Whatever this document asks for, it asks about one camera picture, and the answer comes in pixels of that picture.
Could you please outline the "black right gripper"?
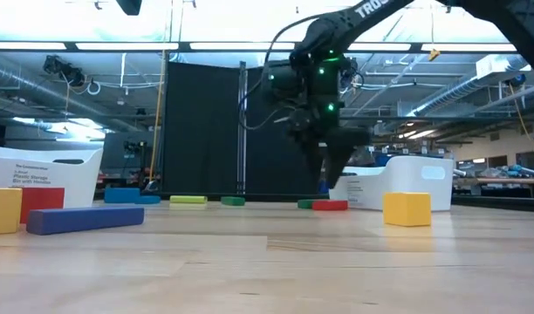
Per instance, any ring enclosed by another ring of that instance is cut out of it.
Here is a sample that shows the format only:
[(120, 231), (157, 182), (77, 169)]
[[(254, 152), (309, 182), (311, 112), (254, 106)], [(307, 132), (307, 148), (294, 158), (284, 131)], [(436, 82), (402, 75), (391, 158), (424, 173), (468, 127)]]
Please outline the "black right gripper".
[(298, 144), (312, 177), (319, 177), (323, 156), (319, 142), (325, 138), (325, 181), (334, 188), (346, 163), (356, 150), (370, 143), (370, 133), (364, 128), (338, 128), (337, 106), (299, 107), (287, 120), (288, 135)]

